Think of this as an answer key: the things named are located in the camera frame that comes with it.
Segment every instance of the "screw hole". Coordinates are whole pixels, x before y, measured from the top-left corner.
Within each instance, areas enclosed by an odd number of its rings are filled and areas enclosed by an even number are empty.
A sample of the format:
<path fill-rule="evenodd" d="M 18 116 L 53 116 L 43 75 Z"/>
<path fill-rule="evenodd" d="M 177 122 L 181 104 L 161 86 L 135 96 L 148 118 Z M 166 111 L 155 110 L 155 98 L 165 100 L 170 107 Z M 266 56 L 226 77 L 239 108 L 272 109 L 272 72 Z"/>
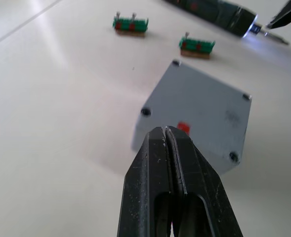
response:
<path fill-rule="evenodd" d="M 247 94 L 243 94 L 243 98 L 246 99 L 247 101 L 250 101 L 252 96 L 251 95 L 247 95 Z"/>
<path fill-rule="evenodd" d="M 177 67 L 179 67 L 181 64 L 181 62 L 179 60 L 176 60 L 176 59 L 174 59 L 172 63 L 173 63 L 173 65 L 175 65 Z"/>
<path fill-rule="evenodd" d="M 230 159 L 232 162 L 234 163 L 238 163 L 239 162 L 239 157 L 235 152 L 230 152 Z"/>
<path fill-rule="evenodd" d="M 149 108 L 143 108 L 141 110 L 141 114 L 145 117 L 149 117 L 149 116 L 151 116 L 151 110 Z"/>

